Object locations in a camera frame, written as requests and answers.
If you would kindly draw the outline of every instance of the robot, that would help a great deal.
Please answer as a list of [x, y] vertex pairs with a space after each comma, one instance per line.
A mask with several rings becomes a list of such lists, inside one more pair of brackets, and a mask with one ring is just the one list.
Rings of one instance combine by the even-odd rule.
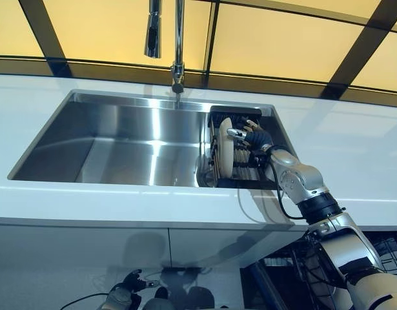
[[273, 145], [270, 134], [251, 120], [246, 122], [253, 131], [227, 129], [228, 135], [252, 145], [257, 161], [268, 164], [266, 177], [298, 206], [329, 282], [348, 290], [355, 310], [397, 310], [397, 276], [382, 271], [377, 252], [339, 207], [319, 170]]

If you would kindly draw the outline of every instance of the cabinet door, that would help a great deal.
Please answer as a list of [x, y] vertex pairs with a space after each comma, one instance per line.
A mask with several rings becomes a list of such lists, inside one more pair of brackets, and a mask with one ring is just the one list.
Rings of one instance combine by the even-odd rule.
[[167, 229], [0, 225], [0, 267], [163, 267]]
[[297, 240], [302, 232], [170, 229], [174, 267], [246, 267]]

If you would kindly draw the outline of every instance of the dish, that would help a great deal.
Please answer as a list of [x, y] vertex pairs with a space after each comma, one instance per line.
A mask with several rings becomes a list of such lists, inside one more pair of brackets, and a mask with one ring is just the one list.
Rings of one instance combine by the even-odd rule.
[[218, 130], [218, 161], [222, 178], [231, 178], [234, 162], [234, 140], [227, 134], [229, 128], [232, 128], [231, 119], [226, 118], [221, 122]]

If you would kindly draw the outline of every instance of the chrome faucet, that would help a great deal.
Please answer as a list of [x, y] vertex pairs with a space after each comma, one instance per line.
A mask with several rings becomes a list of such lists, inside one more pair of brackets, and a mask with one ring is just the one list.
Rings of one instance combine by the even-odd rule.
[[[172, 91], [176, 93], [177, 104], [184, 92], [184, 0], [175, 0], [175, 61], [171, 66]], [[144, 54], [152, 58], [161, 57], [161, 0], [149, 1], [149, 17]]]
[[184, 0], [176, 0], [175, 7], [175, 61], [172, 63], [172, 91], [177, 94], [177, 102], [184, 91]]

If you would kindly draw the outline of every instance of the white countertop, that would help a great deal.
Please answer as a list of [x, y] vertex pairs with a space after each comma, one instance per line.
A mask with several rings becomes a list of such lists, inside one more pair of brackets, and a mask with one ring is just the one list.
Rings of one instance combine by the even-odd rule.
[[[171, 96], [170, 87], [0, 75], [0, 223], [304, 230], [270, 191], [13, 181], [7, 176], [75, 88]], [[397, 229], [397, 108], [186, 89], [189, 99], [273, 104], [298, 157], [364, 229]], [[288, 213], [299, 215], [284, 200]]]

